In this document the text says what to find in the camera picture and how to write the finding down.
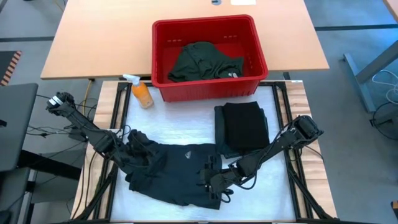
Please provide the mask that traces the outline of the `wooden desk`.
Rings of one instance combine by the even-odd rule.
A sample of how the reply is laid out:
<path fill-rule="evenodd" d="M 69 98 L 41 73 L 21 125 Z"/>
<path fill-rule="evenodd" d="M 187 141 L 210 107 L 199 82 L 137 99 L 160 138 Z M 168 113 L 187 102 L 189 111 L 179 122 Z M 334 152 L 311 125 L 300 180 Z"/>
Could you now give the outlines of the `wooden desk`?
<path fill-rule="evenodd" d="M 149 75 L 155 21 L 238 14 L 254 19 L 269 70 L 329 67 L 304 0 L 68 0 L 41 77 Z"/>
<path fill-rule="evenodd" d="M 393 18 L 398 22 L 398 0 L 383 0 L 383 2 Z"/>

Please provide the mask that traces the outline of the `black t-shirt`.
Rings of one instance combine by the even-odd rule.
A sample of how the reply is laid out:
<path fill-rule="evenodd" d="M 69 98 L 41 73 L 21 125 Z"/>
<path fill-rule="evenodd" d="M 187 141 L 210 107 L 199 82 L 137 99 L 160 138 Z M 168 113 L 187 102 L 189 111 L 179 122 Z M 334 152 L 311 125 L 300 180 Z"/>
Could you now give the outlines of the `black t-shirt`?
<path fill-rule="evenodd" d="M 167 154 L 165 167 L 152 175 L 141 172 L 126 174 L 125 181 L 129 183 L 129 190 L 180 206 L 195 205 L 214 210 L 220 208 L 221 201 L 210 200 L 208 192 L 198 184 L 198 172 L 205 168 L 208 156 L 218 156 L 218 168 L 222 168 L 221 156 L 217 153 L 215 144 L 175 145 L 150 141 L 153 142 L 149 145 L 151 149 Z"/>

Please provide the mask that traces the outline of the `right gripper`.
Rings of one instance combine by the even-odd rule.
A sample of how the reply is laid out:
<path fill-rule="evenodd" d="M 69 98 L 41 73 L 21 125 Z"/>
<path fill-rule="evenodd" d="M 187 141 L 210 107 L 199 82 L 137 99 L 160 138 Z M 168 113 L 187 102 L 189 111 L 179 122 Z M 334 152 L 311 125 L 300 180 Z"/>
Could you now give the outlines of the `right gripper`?
<path fill-rule="evenodd" d="M 205 168 L 198 172 L 199 186 L 208 192 L 210 200 L 218 200 L 218 195 L 232 195 L 234 191 L 230 186 L 238 184 L 241 180 L 238 168 L 232 166 L 228 169 L 218 170 L 218 156 L 208 156 Z"/>

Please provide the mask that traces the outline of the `hazard-striped floor mat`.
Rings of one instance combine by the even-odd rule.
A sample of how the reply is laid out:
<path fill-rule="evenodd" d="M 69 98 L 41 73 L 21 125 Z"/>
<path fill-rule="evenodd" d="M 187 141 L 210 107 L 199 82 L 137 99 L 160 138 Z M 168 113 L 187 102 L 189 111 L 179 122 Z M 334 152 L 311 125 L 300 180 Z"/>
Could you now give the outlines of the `hazard-striped floor mat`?
<path fill-rule="evenodd" d="M 21 58 L 21 51 L 0 51 L 0 86 L 9 84 Z"/>

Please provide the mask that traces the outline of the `red plastic bin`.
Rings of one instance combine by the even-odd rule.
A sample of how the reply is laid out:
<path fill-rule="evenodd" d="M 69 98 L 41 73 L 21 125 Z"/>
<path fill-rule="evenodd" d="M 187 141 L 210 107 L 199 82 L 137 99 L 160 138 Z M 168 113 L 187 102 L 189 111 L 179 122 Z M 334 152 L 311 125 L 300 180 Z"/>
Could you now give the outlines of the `red plastic bin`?
<path fill-rule="evenodd" d="M 231 58 L 242 57 L 243 77 L 173 82 L 168 74 L 182 47 L 210 42 Z M 152 84 L 167 102 L 247 96 L 268 75 L 254 20 L 249 15 L 157 21 L 152 26 Z"/>

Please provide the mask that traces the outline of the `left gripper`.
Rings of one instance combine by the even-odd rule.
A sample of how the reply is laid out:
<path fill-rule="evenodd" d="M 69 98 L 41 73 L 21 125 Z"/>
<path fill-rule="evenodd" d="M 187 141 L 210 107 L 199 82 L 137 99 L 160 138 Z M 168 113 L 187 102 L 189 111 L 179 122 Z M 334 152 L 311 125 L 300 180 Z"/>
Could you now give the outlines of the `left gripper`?
<path fill-rule="evenodd" d="M 167 154 L 163 151 L 134 151 L 132 147 L 120 150 L 121 165 L 119 168 L 125 174 L 141 172 L 143 174 L 156 174 L 166 164 Z"/>

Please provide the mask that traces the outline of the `dark green polo shirt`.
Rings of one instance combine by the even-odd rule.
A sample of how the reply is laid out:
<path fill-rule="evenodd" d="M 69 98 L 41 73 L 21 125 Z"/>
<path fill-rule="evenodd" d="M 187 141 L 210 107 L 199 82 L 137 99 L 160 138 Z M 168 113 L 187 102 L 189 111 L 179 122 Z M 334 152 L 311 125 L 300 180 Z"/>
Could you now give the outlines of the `dark green polo shirt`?
<path fill-rule="evenodd" d="M 190 82 L 243 77 L 242 57 L 231 58 L 210 42 L 195 42 L 182 47 L 168 74 L 173 82 Z"/>

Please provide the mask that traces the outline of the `grey table leg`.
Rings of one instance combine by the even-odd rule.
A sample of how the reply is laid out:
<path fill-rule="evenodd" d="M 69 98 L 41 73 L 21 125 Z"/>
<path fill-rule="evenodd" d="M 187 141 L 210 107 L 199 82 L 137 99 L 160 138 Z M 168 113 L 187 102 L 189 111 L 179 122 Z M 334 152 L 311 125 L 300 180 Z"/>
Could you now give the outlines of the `grey table leg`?
<path fill-rule="evenodd" d="M 357 90 L 367 112 L 375 112 L 376 107 L 366 86 L 366 82 L 397 59 L 398 40 L 361 70 L 356 66 L 350 54 L 343 55 L 343 61 L 349 67 L 350 75 L 353 77 L 353 86 Z"/>

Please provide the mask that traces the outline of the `orange spray bottle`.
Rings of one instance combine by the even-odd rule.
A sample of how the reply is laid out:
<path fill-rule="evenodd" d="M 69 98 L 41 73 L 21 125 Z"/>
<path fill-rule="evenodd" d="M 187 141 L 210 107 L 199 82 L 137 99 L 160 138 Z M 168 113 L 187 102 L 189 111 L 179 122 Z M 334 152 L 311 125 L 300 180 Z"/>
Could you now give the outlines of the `orange spray bottle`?
<path fill-rule="evenodd" d="M 147 85 L 141 81 L 140 77 L 130 74 L 123 74 L 123 78 L 131 82 L 131 91 L 142 108 L 147 109 L 154 104 Z"/>

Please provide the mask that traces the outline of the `dark blue jeans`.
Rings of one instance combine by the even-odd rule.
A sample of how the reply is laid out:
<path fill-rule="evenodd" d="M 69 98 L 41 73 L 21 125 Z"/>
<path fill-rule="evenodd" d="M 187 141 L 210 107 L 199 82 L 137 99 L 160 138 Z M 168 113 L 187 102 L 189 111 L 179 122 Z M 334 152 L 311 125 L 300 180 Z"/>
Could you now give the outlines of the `dark blue jeans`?
<path fill-rule="evenodd" d="M 231 148 L 229 148 L 229 146 L 226 144 L 226 131 L 224 128 L 224 117 L 223 117 L 223 112 L 222 112 L 221 107 L 222 106 L 214 107 L 214 110 L 215 110 L 215 144 L 216 144 L 216 151 L 218 152 L 218 154 L 221 154 L 225 158 L 230 159 L 230 158 L 234 158 L 234 157 L 238 157 L 238 156 L 244 156 L 244 155 L 250 154 L 252 152 L 261 150 L 261 149 L 256 149 L 256 150 L 248 151 L 248 152 L 238 152 L 238 151 L 234 151 Z"/>

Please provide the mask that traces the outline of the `black aluminium table frame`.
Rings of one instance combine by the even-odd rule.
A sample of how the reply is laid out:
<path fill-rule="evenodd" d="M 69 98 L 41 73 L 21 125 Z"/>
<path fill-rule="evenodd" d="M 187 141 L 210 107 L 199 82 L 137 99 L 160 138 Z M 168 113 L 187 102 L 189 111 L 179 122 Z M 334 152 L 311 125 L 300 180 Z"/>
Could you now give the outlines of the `black aluminium table frame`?
<path fill-rule="evenodd" d="M 261 86 L 269 86 L 276 103 L 275 110 L 279 124 L 287 124 L 299 115 L 310 115 L 310 107 L 303 82 L 300 80 L 262 81 Z M 94 122 L 101 128 L 120 128 L 126 120 L 127 99 L 131 91 L 127 82 L 105 81 L 101 87 Z M 326 176 L 325 165 L 321 157 L 320 145 L 317 141 L 308 146 L 303 154 L 288 152 L 284 155 L 286 162 L 291 162 L 300 180 L 312 193 L 322 209 L 332 217 L 336 216 L 335 204 L 331 195 L 330 185 Z M 72 217 L 83 213 L 96 189 L 103 179 L 111 172 L 111 163 L 104 161 L 91 146 L 87 147 L 85 167 L 81 172 Z M 111 209 L 116 183 L 112 181 L 96 207 L 84 224 L 110 224 Z M 298 186 L 289 180 L 289 189 L 293 195 L 295 215 L 299 218 L 316 218 L 317 214 L 306 201 Z"/>

